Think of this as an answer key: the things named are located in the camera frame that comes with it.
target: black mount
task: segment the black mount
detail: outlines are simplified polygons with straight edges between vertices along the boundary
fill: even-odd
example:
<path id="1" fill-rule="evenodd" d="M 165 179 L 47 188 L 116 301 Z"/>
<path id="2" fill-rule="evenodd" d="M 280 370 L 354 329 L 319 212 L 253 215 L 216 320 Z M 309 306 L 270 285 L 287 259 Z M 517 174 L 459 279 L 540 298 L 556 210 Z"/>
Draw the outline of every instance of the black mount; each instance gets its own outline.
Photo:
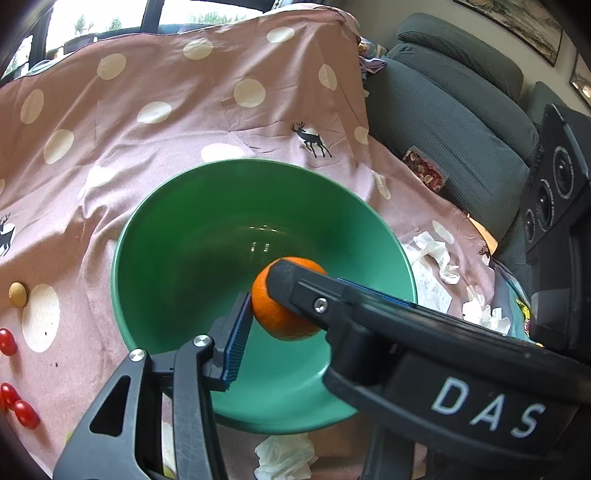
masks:
<path id="1" fill-rule="evenodd" d="M 363 480 L 410 480 L 415 442 L 430 451 L 426 478 L 539 479 L 569 458 L 573 439 L 591 440 L 567 430 L 575 415 L 591 426 L 591 367 L 285 260 L 269 270 L 267 289 L 327 331 L 325 386 L 375 422 Z M 131 352 L 54 479 L 162 480 L 160 399 L 172 387 L 178 479 L 226 480 L 210 391 L 235 378 L 226 347 L 246 317 L 241 294 L 207 336 L 153 357 Z"/>
<path id="2" fill-rule="evenodd" d="M 152 357 L 133 350 L 82 417 L 53 478 L 166 479 L 161 406 L 163 391 L 172 387 L 178 480 L 227 480 L 210 392 L 227 390 L 226 346 L 237 326 L 248 333 L 251 322 L 251 296 L 241 293 L 230 315 L 215 321 L 208 335 Z"/>

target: polka dot fabric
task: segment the polka dot fabric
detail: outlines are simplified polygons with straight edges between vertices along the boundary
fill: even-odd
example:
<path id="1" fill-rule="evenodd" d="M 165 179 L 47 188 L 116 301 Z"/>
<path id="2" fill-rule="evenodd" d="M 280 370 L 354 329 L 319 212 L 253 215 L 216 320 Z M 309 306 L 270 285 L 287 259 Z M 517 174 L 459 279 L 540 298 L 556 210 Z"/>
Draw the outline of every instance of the polka dot fabric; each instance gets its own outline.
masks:
<path id="1" fill-rule="evenodd" d="M 126 354 L 109 291 L 116 240 L 140 201 L 188 168 L 259 157 L 318 171 L 403 242 L 425 230 L 454 239 L 462 281 L 448 286 L 451 313 L 461 314 L 466 285 L 490 303 L 475 228 L 369 135 L 356 36 L 344 12 L 293 5 L 179 35 L 99 41 L 0 89 L 0 292 L 19 281 L 30 294 L 23 311 L 0 295 L 0 327 L 19 347 L 18 362 L 0 359 L 0 380 L 39 413 L 43 436 L 9 420 L 50 469 Z M 357 430 L 334 428 L 317 455 L 350 448 Z M 256 461 L 259 439 L 232 435 L 221 435 L 226 447 L 246 453 L 229 457 Z M 252 474 L 234 461 L 230 478 Z M 361 465 L 341 473 L 355 480 Z"/>

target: orange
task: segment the orange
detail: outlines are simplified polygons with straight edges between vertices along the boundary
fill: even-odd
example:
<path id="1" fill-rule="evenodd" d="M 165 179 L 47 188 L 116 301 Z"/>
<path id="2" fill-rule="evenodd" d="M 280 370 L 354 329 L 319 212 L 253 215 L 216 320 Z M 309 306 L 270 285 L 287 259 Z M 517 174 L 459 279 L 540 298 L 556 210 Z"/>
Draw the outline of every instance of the orange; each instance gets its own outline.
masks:
<path id="1" fill-rule="evenodd" d="M 320 327 L 305 318 L 296 315 L 283 305 L 278 304 L 267 293 L 267 275 L 271 266 L 279 260 L 309 268 L 315 272 L 326 274 L 324 268 L 312 260 L 299 257 L 278 258 L 258 274 L 252 284 L 252 311 L 258 323 L 273 337 L 279 340 L 301 340 L 314 335 Z"/>

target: red cherry tomato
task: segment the red cherry tomato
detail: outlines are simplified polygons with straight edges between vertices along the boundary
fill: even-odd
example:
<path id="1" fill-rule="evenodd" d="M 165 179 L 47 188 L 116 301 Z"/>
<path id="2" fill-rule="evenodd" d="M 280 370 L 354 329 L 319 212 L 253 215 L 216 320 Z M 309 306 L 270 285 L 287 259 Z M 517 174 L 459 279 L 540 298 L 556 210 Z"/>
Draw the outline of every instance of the red cherry tomato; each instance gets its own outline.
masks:
<path id="1" fill-rule="evenodd" d="M 6 356 L 14 355 L 17 352 L 17 343 L 10 330 L 0 328 L 0 352 Z"/>
<path id="2" fill-rule="evenodd" d="M 0 385 L 0 395 L 2 396 L 2 401 L 6 407 L 11 410 L 14 408 L 14 403 L 21 399 L 17 390 L 10 383 L 3 383 Z"/>
<path id="3" fill-rule="evenodd" d="M 39 426 L 39 415 L 24 400 L 17 400 L 12 406 L 14 414 L 23 427 L 35 430 Z"/>

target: black speaker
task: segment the black speaker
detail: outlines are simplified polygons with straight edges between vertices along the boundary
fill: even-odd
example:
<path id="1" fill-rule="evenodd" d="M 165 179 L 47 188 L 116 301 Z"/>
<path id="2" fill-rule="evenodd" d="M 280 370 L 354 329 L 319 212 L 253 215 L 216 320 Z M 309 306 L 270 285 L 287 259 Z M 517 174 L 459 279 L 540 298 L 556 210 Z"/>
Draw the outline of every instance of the black speaker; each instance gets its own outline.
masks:
<path id="1" fill-rule="evenodd" d="M 591 361 L 591 118 L 548 105 L 521 196 L 534 272 L 530 337 Z"/>

